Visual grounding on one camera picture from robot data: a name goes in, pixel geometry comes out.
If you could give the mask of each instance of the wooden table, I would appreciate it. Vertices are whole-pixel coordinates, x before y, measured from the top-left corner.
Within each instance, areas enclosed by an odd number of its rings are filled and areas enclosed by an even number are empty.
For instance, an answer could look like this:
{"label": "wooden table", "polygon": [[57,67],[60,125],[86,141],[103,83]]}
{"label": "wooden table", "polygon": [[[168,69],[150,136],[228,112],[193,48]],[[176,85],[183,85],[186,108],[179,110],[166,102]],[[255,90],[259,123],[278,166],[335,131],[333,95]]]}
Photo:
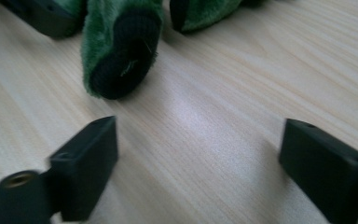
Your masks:
{"label": "wooden table", "polygon": [[0,179],[92,120],[120,158],[89,223],[326,223],[278,163],[285,118],[358,149],[358,0],[269,1],[192,35],[119,101],[82,85],[81,35],[45,37],[0,6]]}

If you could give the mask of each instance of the metal screw hole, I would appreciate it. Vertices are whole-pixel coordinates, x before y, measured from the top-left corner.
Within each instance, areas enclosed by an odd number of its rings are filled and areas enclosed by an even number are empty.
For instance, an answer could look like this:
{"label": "metal screw hole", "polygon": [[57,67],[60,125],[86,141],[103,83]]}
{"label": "metal screw hole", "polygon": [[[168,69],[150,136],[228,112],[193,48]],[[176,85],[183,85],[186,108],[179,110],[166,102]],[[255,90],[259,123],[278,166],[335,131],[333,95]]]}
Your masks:
{"label": "metal screw hole", "polygon": [[62,153],[58,154],[57,157],[60,159],[71,159],[72,155],[71,155],[71,153],[68,153],[68,152],[62,152]]}
{"label": "metal screw hole", "polygon": [[12,188],[19,187],[21,185],[28,183],[33,178],[34,175],[31,174],[22,174],[22,175],[13,176],[7,181],[6,188],[12,189]]}

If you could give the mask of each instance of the green furry object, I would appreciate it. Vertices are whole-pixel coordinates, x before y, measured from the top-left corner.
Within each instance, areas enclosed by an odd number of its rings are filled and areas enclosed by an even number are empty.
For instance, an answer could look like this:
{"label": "green furry object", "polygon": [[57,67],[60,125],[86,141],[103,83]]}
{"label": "green furry object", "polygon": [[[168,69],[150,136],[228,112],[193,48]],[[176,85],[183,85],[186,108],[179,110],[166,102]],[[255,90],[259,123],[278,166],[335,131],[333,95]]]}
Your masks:
{"label": "green furry object", "polygon": [[[264,2],[170,1],[173,28],[181,33],[211,26],[239,5],[256,7]],[[162,0],[50,0],[41,7],[48,16],[35,13],[37,20],[28,18],[26,22],[42,34],[67,37],[83,27],[83,82],[92,96],[118,99],[127,95],[145,78],[156,59],[163,23]],[[40,23],[43,19],[49,23]]]}
{"label": "green furry object", "polygon": [[155,60],[162,0],[89,1],[88,13],[81,50],[84,85],[93,96],[120,98]]}
{"label": "green furry object", "polygon": [[211,26],[235,11],[239,5],[257,7],[264,0],[171,0],[173,28],[187,33]]}

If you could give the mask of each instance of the green fuzzy leg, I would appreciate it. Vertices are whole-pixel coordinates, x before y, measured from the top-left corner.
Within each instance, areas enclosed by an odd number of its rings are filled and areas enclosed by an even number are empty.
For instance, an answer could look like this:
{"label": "green fuzzy leg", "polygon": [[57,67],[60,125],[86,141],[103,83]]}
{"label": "green fuzzy leg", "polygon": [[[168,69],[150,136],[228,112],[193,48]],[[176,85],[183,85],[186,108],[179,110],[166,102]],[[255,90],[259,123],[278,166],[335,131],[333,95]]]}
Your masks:
{"label": "green fuzzy leg", "polygon": [[90,87],[90,75],[97,63],[111,53],[113,26],[116,19],[133,8],[155,11],[162,20],[162,0],[90,0],[88,16],[83,29],[82,63],[84,86],[90,95],[100,97]]}
{"label": "green fuzzy leg", "polygon": [[238,8],[242,0],[189,0],[185,25],[188,32],[210,26]]}

